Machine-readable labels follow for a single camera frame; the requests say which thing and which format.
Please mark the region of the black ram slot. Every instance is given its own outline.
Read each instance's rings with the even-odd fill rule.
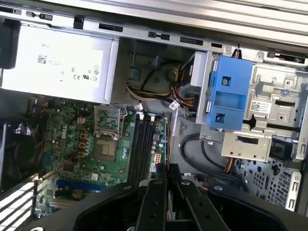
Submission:
[[[143,131],[143,135],[142,135],[142,143],[140,145],[140,149],[139,149],[139,154],[138,154],[138,160],[139,160],[139,164],[138,164],[138,171],[136,171],[136,181],[137,183],[139,183],[141,180],[141,173],[142,173],[142,168],[144,167],[143,166],[143,163],[144,163],[144,159],[145,159],[145,153],[144,153],[144,150],[146,148],[146,142],[147,142],[147,132],[148,132],[148,129],[149,129],[149,122],[148,121],[144,121],[144,131]]]
[[[153,134],[154,134],[154,126],[151,121],[147,121],[147,130],[146,130],[146,138],[145,145],[143,147],[143,153],[141,156],[141,167],[138,175],[138,181],[144,180],[149,170],[149,155],[152,146]]]
[[[130,151],[130,161],[129,161],[129,169],[128,169],[128,178],[127,182],[129,184],[134,185],[135,179],[134,179],[134,169],[138,167],[137,165],[137,154],[138,154],[138,137],[140,134],[141,129],[141,123],[140,118],[137,115],[136,121],[135,121],[135,129],[134,129],[134,135],[133,135],[133,142],[131,145],[131,151]]]
[[[140,168],[141,168],[141,159],[142,159],[144,143],[145,143],[146,128],[147,128],[147,122],[146,122],[146,120],[143,120],[141,122],[141,130],[140,130],[140,134],[138,136],[137,160],[136,160],[137,166],[134,169],[134,175],[133,175],[133,178],[134,178],[134,181],[135,181],[135,184],[134,184],[135,186],[137,186],[139,184],[138,176],[139,176],[139,172],[140,172]]]

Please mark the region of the blue pcie slot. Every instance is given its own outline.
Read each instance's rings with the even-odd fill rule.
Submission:
[[[215,128],[241,130],[253,62],[226,56],[218,58],[211,73],[209,89],[211,108],[205,122]]]
[[[63,179],[57,180],[56,185],[59,188],[68,187],[72,189],[81,189],[85,191],[102,191],[105,189],[105,186],[99,184],[92,184],[92,183],[79,182],[73,180],[63,180]]]

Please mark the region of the metal bracket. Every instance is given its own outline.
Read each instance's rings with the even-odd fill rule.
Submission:
[[[240,159],[267,162],[272,136],[279,135],[295,139],[298,133],[276,128],[267,128],[265,117],[256,117],[256,127],[242,125],[241,131],[226,131],[221,155]]]

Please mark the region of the chipset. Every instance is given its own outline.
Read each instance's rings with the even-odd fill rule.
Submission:
[[[95,143],[93,158],[104,161],[115,161],[116,145],[116,141],[108,141],[101,139],[97,140]]]
[[[74,165],[64,165],[63,171],[64,172],[74,172]]]

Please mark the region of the black cable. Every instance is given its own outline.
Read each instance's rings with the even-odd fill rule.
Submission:
[[[191,162],[190,159],[188,159],[188,157],[185,154],[185,145],[189,141],[197,140],[196,139],[197,137],[199,137],[199,134],[188,135],[181,142],[181,144],[180,144],[180,154],[181,154],[183,160],[188,165],[190,165],[194,169],[198,170],[199,172],[202,172],[205,175],[209,175],[209,176],[212,176],[214,178],[218,178],[220,180],[227,180],[227,181],[229,181],[229,183],[231,185],[236,185],[238,187],[241,187],[244,192],[249,192],[249,189],[248,189],[247,185],[245,184],[245,182],[243,182],[243,179],[240,176],[238,176],[238,175],[229,175],[229,174],[226,174],[226,173],[217,173],[217,172],[205,170],[202,167],[200,167],[200,166],[196,165],[195,163]]]
[[[200,140],[200,139],[199,139],[199,134],[196,134],[195,136],[192,136],[191,139],[190,139],[190,141],[198,141],[198,140]],[[205,149],[204,149],[204,144],[205,144],[205,142],[204,142],[204,141],[201,141],[201,152],[202,152],[203,156],[205,157],[205,159],[207,159],[208,162],[210,162],[212,165],[218,167],[219,169],[225,169],[224,166],[222,166],[222,165],[216,163],[215,161],[213,161],[213,160],[207,155],[207,153],[205,152]]]
[[[201,141],[201,152],[203,154],[203,156],[205,157],[205,159],[207,159],[208,162],[210,162],[212,165],[220,168],[220,169],[225,169],[224,166],[216,163],[215,161],[213,161],[208,155],[207,153],[205,152],[205,149],[204,149],[204,144],[205,144],[205,141]]]
[[[152,75],[160,70],[160,68],[164,65],[168,65],[168,64],[174,64],[174,63],[179,63],[178,61],[174,61],[174,60],[168,60],[168,61],[164,61],[162,62],[156,69],[153,69],[152,71],[150,71],[150,73],[147,75],[147,77],[145,78],[144,82],[142,83],[140,90],[143,90],[145,85],[147,84],[147,82],[150,80],[150,78],[152,77]]]

